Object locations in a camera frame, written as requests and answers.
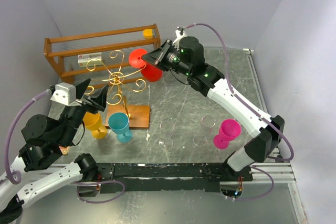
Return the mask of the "red plastic wine glass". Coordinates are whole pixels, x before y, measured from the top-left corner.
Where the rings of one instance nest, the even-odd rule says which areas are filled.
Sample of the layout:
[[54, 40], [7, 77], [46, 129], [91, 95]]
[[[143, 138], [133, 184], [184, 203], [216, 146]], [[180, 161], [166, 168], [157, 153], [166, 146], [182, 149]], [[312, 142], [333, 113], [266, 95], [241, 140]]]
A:
[[145, 77], [147, 81], [157, 82], [162, 77], [163, 71], [150, 63], [146, 63], [142, 59], [142, 56], [147, 53], [148, 52], [143, 48], [133, 50], [129, 55], [129, 64], [134, 68], [139, 68], [141, 75]]

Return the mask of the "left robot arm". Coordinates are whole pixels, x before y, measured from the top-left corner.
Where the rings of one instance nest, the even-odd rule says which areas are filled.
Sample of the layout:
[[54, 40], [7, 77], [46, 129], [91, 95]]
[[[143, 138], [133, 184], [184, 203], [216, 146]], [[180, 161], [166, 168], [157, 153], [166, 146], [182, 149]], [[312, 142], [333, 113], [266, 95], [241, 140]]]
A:
[[[33, 97], [15, 116], [5, 140], [5, 173], [1, 176], [1, 223], [11, 223], [23, 212], [26, 203], [19, 191], [32, 177], [49, 168], [62, 156], [61, 147], [73, 146], [79, 127], [84, 127], [87, 112], [98, 114], [106, 109], [108, 85], [93, 95], [87, 95], [90, 79], [76, 84], [65, 82], [50, 86]], [[35, 102], [50, 96], [51, 100], [64, 105], [59, 119], [43, 114], [32, 116], [21, 130], [25, 145], [19, 150], [13, 163], [9, 163], [9, 144], [15, 126], [23, 113]]]

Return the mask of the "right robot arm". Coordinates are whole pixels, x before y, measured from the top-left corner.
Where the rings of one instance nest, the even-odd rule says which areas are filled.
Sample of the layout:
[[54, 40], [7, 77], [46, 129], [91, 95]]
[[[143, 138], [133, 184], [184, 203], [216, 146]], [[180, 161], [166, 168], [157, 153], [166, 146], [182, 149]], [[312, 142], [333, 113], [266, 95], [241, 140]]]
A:
[[204, 48], [195, 37], [182, 38], [178, 47], [167, 40], [141, 58], [162, 71], [185, 75], [195, 91], [221, 105], [252, 137], [226, 160], [223, 176], [227, 180], [235, 180], [246, 166], [263, 162], [283, 139], [284, 119], [270, 116], [229, 87], [224, 74], [205, 62]]

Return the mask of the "clear flute glass three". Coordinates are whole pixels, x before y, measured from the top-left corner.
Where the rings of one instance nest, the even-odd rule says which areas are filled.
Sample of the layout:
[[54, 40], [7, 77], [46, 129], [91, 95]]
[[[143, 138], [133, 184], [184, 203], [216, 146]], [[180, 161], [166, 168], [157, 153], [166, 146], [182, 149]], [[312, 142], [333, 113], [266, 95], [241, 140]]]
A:
[[173, 147], [173, 140], [168, 137], [168, 138], [161, 138], [159, 140], [159, 147], [162, 150], [168, 151]]

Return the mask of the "clear flute glass two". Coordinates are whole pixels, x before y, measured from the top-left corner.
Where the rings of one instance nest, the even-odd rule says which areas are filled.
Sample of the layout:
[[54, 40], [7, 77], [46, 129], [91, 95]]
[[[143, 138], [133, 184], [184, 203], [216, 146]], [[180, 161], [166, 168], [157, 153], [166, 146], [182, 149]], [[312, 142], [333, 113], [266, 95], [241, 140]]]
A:
[[175, 129], [175, 124], [172, 119], [166, 119], [160, 123], [160, 129], [164, 133], [171, 133]]

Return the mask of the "clear flute glass one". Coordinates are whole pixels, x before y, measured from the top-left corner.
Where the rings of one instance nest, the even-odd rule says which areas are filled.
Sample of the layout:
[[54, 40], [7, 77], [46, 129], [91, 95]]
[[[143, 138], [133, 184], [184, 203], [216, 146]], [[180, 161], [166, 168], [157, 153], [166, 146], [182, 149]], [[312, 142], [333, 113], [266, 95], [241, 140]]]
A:
[[209, 134], [213, 130], [215, 124], [216, 120], [212, 116], [210, 115], [203, 116], [201, 119], [202, 132], [205, 134]]

